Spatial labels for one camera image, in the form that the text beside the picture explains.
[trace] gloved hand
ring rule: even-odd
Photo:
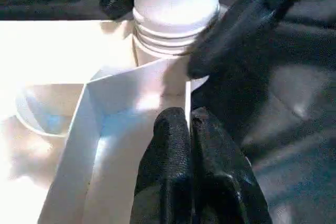
[[[245,48],[272,31],[294,0],[238,0],[194,46],[188,66],[191,78],[220,70],[241,58]]]
[[[204,108],[163,111],[139,166],[130,223],[272,223],[247,159]]]
[[[192,110],[206,107],[251,161],[274,223],[336,218],[335,3],[295,0],[274,15],[239,0],[191,55],[190,76],[209,74]]]

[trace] black surface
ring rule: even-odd
[[[295,3],[192,95],[251,161],[273,223],[336,220],[335,6]]]

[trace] white container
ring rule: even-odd
[[[84,86],[40,224],[129,223],[139,162],[165,108],[190,111],[190,83],[171,79],[176,59]]]

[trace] white cylinder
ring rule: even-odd
[[[218,7],[218,0],[134,0],[136,36],[150,50],[183,53]]]

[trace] white box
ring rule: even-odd
[[[176,59],[84,86],[40,224],[129,223],[139,162],[165,108],[190,113],[190,83],[171,73]]]

